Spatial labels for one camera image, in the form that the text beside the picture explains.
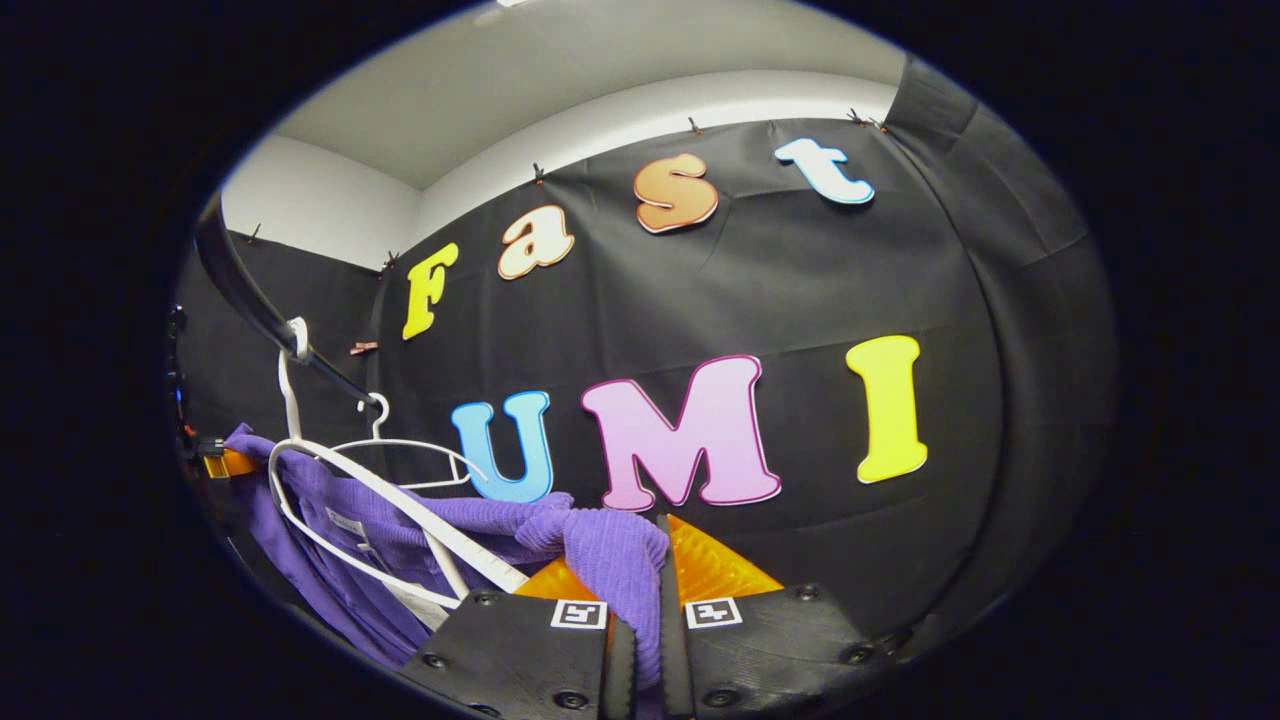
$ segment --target metal bar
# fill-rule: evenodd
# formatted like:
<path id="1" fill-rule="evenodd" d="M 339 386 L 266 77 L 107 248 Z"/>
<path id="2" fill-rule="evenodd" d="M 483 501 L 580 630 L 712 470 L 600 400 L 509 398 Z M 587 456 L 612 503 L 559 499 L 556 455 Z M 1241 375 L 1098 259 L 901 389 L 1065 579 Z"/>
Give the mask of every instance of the metal bar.
<path id="1" fill-rule="evenodd" d="M 288 352 L 289 356 L 297 359 L 297 333 L 284 322 L 280 311 L 262 295 L 232 246 L 232 238 L 227 233 L 227 222 L 223 219 L 221 193 L 214 195 L 201 214 L 200 225 L 196 228 L 196 252 L 200 255 L 200 263 L 209 273 L 209 278 L 214 282 L 214 287 L 227 302 L 257 332 Z M 366 405 L 378 405 L 376 400 L 351 382 L 347 375 L 343 375 L 340 370 L 316 352 L 315 347 L 310 348 L 303 364 L 319 370 L 351 397 Z"/>

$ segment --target white ceiling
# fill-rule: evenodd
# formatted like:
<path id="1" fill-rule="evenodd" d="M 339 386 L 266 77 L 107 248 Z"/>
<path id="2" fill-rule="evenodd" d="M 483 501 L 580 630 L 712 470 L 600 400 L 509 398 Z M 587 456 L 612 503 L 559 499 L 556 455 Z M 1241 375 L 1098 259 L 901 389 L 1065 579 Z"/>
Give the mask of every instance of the white ceiling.
<path id="1" fill-rule="evenodd" d="M 425 190 L 504 137 L 595 97 L 749 69 L 896 87 L 902 51 L 783 0 L 490 1 L 366 60 L 275 132 Z"/>

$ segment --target white wall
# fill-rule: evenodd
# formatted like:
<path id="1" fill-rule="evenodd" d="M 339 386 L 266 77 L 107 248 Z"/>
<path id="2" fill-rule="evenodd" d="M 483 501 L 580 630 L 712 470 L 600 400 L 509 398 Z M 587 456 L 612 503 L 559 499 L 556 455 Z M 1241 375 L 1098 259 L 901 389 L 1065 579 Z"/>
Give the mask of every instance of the white wall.
<path id="1" fill-rule="evenodd" d="M 367 165 L 270 135 L 223 187 L 229 229 L 378 269 L 415 245 L 420 192 Z"/>
<path id="2" fill-rule="evenodd" d="M 689 76 L 614 92 L 530 126 L 449 172 L 422 191 L 407 250 L 449 222 L 530 182 L 534 163 L 548 172 L 607 150 L 699 127 L 782 118 L 884 119 L 896 87 L 794 70 Z"/>

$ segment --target screw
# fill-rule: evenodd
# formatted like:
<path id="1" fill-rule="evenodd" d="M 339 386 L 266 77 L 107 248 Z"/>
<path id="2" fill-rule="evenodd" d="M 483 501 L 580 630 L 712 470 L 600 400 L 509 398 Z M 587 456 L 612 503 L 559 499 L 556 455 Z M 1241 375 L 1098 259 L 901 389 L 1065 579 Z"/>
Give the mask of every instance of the screw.
<path id="1" fill-rule="evenodd" d="M 703 703 L 710 707 L 728 707 L 739 701 L 739 694 L 733 691 L 712 691 L 703 698 Z"/>
<path id="2" fill-rule="evenodd" d="M 873 648 L 872 646 L 867 644 L 854 646 L 849 650 L 849 653 L 845 656 L 845 662 L 847 662 L 849 665 L 861 665 L 863 662 L 870 660 L 873 655 L 876 655 L 876 648 Z"/>
<path id="3" fill-rule="evenodd" d="M 562 693 L 556 693 L 556 705 L 566 710 L 582 710 L 586 707 L 588 700 L 582 693 L 576 693 L 573 691 L 564 691 Z"/>

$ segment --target purple garment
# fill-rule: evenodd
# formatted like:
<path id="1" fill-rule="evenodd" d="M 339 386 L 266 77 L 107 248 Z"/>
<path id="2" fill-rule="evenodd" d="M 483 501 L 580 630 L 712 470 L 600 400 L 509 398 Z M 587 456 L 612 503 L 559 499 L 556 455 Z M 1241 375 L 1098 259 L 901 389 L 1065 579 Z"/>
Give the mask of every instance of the purple garment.
<path id="1" fill-rule="evenodd" d="M 265 466 L 275 443 L 251 432 L 242 423 L 225 446 Z M 294 512 L 308 528 L 352 557 L 381 564 L 390 575 L 452 597 L 426 536 L 396 506 L 301 452 L 282 452 L 278 469 Z M 271 562 L 353 646 L 381 665 L 399 669 L 426 642 L 430 632 L 379 580 L 316 547 L 289 525 L 275 506 L 265 470 L 237 479 L 233 488 L 250 532 Z M 571 509 L 573 498 L 563 492 L 532 503 L 404 495 L 526 573 L 563 553 L 582 584 L 635 629 L 637 688 L 657 685 L 662 664 L 658 585 L 669 544 L 657 525 L 631 512 Z M 358 521 L 367 541 L 330 520 L 329 511 Z M 376 557 L 357 547 L 362 542 Z M 465 562 L 458 570 L 467 587 L 494 588 Z"/>

